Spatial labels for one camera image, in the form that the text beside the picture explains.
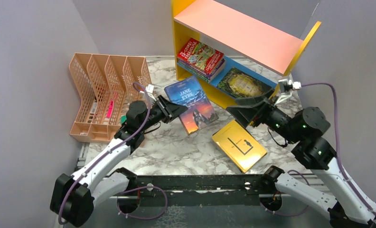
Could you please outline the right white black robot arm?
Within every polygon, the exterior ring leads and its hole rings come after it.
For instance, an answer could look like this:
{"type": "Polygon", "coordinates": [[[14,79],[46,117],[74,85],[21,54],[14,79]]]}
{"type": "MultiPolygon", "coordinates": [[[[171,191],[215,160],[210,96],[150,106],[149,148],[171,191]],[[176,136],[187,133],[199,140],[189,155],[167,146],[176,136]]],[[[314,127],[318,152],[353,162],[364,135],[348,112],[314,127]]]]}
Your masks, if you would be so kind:
{"type": "Polygon", "coordinates": [[[376,202],[351,182],[339,164],[338,151],[323,138],[330,123],[319,108],[308,107],[290,117],[267,98],[240,98],[227,111],[242,127],[265,124],[293,144],[295,159],[330,190],[321,192],[271,166],[261,176],[264,192],[277,190],[295,197],[324,215],[334,228],[376,228],[376,202]]]}

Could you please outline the pink marker in organizer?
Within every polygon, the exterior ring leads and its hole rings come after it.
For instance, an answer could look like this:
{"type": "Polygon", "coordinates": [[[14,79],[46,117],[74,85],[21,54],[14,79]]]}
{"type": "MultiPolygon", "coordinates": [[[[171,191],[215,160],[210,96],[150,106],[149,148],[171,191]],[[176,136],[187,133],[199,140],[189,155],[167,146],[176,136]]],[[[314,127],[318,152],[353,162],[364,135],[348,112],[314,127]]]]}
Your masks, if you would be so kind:
{"type": "Polygon", "coordinates": [[[106,118],[110,118],[111,117],[112,112],[113,112],[113,106],[114,106],[114,102],[113,102],[113,99],[111,98],[110,102],[109,102],[109,105],[108,105],[108,109],[107,109],[107,113],[106,113],[106,118]]]}

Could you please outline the orange plastic file organizer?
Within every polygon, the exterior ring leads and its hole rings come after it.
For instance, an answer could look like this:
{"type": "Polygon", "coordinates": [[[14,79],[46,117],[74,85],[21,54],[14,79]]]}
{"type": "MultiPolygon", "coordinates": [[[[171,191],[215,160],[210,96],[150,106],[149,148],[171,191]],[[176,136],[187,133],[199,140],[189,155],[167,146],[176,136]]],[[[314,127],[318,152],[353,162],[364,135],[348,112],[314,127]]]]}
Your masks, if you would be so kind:
{"type": "Polygon", "coordinates": [[[129,104],[143,100],[133,83],[152,84],[145,57],[75,53],[69,70],[81,99],[70,135],[83,143],[108,143],[129,104]],[[113,112],[106,118],[111,98],[113,112]]]}

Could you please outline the yellow pink blue bookshelf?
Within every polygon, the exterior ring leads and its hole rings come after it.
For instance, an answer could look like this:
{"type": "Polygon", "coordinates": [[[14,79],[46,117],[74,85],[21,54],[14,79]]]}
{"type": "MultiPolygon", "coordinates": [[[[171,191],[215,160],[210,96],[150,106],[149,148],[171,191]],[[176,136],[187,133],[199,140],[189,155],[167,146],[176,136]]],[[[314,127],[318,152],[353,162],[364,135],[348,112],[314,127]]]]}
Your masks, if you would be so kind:
{"type": "Polygon", "coordinates": [[[175,55],[204,35],[280,76],[291,73],[321,25],[300,39],[214,0],[173,0],[171,13],[175,55]]]}

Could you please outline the Jane Eyre book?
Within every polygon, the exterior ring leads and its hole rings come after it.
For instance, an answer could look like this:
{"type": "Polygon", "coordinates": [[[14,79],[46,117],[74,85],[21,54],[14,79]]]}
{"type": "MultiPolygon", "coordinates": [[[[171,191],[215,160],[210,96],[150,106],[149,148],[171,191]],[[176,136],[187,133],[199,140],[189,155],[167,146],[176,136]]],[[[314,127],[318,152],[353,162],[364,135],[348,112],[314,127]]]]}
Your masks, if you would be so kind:
{"type": "Polygon", "coordinates": [[[195,76],[166,86],[164,91],[171,102],[188,108],[179,116],[187,134],[201,130],[219,119],[195,76]]]}

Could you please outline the green 104-storey treehouse book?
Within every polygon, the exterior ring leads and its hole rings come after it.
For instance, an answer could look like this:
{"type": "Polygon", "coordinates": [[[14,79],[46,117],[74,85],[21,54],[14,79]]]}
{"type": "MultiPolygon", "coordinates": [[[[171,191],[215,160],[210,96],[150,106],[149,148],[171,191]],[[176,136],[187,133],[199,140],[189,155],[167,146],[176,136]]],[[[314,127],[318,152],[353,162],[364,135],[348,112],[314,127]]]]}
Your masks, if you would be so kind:
{"type": "Polygon", "coordinates": [[[178,66],[180,66],[183,69],[185,69],[186,71],[190,72],[192,75],[199,77],[200,79],[204,80],[205,82],[209,83],[211,81],[210,77],[208,77],[204,73],[199,72],[195,68],[183,63],[182,61],[178,61],[177,64],[178,64],[178,66]]]}

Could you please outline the red 13-storey treehouse book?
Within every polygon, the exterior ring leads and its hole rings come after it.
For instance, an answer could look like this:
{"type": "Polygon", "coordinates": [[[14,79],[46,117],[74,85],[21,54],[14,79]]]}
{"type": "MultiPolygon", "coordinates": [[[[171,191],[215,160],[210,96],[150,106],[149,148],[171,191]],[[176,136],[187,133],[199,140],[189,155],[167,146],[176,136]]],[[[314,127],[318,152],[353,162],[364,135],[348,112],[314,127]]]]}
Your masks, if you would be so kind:
{"type": "Polygon", "coordinates": [[[209,74],[224,58],[224,53],[194,38],[190,38],[177,53],[177,58],[191,67],[209,74]]]}

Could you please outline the purple 52-storey treehouse book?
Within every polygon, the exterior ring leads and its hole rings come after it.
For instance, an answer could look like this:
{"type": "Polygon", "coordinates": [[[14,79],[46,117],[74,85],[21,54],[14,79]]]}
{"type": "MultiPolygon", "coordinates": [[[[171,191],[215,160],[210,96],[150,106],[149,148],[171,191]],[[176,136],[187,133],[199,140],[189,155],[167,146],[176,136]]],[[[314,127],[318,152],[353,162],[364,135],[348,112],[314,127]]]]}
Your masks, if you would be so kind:
{"type": "Polygon", "coordinates": [[[225,65],[226,65],[226,60],[223,58],[221,62],[216,66],[216,68],[211,73],[207,74],[199,70],[198,71],[210,77],[212,81],[224,69],[225,65]]]}

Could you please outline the black mounting rail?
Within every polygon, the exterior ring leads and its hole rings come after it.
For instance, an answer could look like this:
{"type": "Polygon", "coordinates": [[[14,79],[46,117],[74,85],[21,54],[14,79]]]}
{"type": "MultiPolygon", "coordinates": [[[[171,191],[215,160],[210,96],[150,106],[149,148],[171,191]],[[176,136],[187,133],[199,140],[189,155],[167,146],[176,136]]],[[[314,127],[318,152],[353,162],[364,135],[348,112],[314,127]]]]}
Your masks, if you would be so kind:
{"type": "Polygon", "coordinates": [[[138,207],[167,206],[264,206],[279,210],[281,194],[260,174],[236,175],[141,175],[132,178],[130,193],[117,194],[124,213],[138,207]]]}

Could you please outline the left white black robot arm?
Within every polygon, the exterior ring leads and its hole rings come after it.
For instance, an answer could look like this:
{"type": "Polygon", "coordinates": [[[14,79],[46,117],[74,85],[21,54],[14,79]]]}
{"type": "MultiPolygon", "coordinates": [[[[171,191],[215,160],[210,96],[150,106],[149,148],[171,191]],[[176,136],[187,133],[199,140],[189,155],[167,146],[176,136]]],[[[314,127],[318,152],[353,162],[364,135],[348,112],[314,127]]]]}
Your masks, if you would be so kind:
{"type": "Polygon", "coordinates": [[[136,182],[121,172],[109,174],[123,159],[130,156],[145,139],[145,131],[159,122],[165,124],[182,115],[188,108],[163,96],[133,101],[126,120],[113,139],[92,161],[71,175],[61,174],[55,182],[50,210],[58,215],[60,225],[82,226],[95,206],[112,195],[134,193],[136,182]]]}

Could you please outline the dark green Alice book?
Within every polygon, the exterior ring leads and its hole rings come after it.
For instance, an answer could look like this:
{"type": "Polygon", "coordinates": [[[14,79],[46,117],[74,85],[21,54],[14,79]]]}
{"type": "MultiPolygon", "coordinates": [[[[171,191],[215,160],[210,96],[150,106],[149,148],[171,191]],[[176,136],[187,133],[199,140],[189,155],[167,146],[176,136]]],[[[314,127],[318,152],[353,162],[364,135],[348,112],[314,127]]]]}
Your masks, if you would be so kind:
{"type": "Polygon", "coordinates": [[[265,95],[273,89],[273,86],[233,67],[216,85],[216,88],[236,99],[265,95]]]}

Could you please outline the green marker in organizer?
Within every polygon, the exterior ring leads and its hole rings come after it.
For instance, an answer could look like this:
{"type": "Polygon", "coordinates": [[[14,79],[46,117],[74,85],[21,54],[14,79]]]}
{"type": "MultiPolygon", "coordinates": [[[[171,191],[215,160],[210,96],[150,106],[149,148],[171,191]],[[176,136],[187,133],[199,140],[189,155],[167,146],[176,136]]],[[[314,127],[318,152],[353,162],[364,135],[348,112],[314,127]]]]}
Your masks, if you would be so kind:
{"type": "Polygon", "coordinates": [[[126,116],[125,116],[125,115],[122,115],[122,116],[120,117],[120,124],[123,124],[125,121],[126,121],[126,116]]]}

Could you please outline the yellow hardcover book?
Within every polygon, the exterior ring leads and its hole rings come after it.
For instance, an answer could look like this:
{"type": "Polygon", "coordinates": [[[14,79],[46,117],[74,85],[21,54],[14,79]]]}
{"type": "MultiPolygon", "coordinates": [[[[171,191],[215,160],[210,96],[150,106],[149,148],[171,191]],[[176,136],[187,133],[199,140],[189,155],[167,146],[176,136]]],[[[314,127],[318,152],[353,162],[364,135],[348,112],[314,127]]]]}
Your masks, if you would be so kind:
{"type": "Polygon", "coordinates": [[[213,134],[212,140],[242,173],[248,172],[267,154],[267,150],[236,120],[213,134]]]}

